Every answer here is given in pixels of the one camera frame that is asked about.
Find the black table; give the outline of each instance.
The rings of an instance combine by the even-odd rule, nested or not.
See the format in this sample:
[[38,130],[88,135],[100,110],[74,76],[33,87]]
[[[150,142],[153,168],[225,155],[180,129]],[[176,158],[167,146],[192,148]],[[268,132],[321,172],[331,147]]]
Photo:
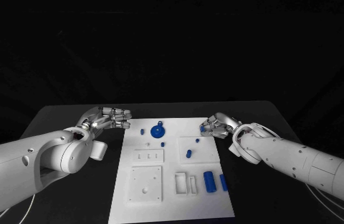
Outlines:
[[[295,133],[268,101],[172,104],[121,104],[46,106],[38,113],[22,138],[75,126],[94,107],[130,109],[134,118],[210,117],[223,112],[244,123],[257,122],[281,137],[300,142]],[[103,161],[90,159],[78,173],[58,180],[36,194],[25,224],[107,224],[121,156],[124,130],[105,130],[98,140],[108,144]],[[236,218],[169,223],[341,223],[318,203],[305,184],[261,162],[251,164],[228,150],[231,137],[216,139],[222,170]],[[0,223],[18,223],[32,198],[18,204]]]

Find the cable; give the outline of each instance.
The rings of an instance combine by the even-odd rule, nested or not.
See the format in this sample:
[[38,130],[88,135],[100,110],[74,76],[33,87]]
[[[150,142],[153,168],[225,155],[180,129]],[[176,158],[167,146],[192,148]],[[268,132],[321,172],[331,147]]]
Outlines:
[[328,209],[328,211],[330,211],[330,212],[341,219],[341,221],[344,222],[344,219],[336,214],[336,212],[328,208],[328,206],[327,206],[327,205],[324,204],[324,202],[320,200],[320,198],[317,197],[317,195],[316,195],[314,191],[311,190],[311,188],[310,188],[310,186],[308,186],[307,183],[305,183],[305,185],[307,185],[307,187],[308,187],[311,193],[314,194],[316,198],[318,199],[318,201],[320,201],[321,204],[324,205],[324,207]]
[[[32,200],[31,200],[31,206],[32,206],[32,203],[33,203],[35,196],[36,196],[36,194],[33,194],[33,197],[32,197]],[[31,211],[31,206],[29,206],[28,212],[26,212],[26,214],[25,214],[25,216],[23,216],[23,219],[22,219],[22,221],[20,221],[19,224],[22,224],[22,222],[23,222],[23,220],[25,220],[25,218],[26,218],[26,215],[28,215],[28,213],[29,213],[29,211]]]
[[344,210],[344,207],[341,207],[340,204],[337,204],[337,203],[323,194],[323,192],[320,191],[320,189],[318,189],[318,188],[316,188],[316,189],[317,189],[317,191],[320,192],[320,194],[323,195],[323,197],[324,197],[339,208],[341,208],[341,209]]
[[2,213],[0,217],[6,214],[6,212],[9,211],[9,208],[5,210],[5,212]]

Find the black backdrop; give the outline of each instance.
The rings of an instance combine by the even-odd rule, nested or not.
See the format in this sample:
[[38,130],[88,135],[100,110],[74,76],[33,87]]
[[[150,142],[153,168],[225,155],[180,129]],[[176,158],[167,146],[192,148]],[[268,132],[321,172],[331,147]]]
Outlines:
[[344,157],[343,0],[2,1],[2,142],[48,105],[269,100]]

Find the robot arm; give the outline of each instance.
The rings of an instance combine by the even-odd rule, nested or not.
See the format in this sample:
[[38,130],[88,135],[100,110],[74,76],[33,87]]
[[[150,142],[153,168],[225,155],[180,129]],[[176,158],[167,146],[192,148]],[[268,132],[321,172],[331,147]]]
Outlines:
[[200,134],[225,138],[233,134],[229,150],[258,164],[261,160],[278,171],[344,200],[344,160],[300,143],[282,139],[262,125],[242,124],[216,113],[200,125]]
[[0,145],[0,212],[77,173],[88,158],[103,160],[108,145],[94,139],[104,129],[130,128],[131,112],[95,107],[75,127]]

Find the blue disc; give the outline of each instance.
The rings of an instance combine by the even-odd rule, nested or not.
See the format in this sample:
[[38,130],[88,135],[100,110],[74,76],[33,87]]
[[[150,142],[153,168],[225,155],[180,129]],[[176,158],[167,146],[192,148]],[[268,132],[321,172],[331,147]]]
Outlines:
[[151,135],[154,138],[162,138],[163,135],[166,134],[166,129],[163,127],[163,123],[159,123],[151,129]]

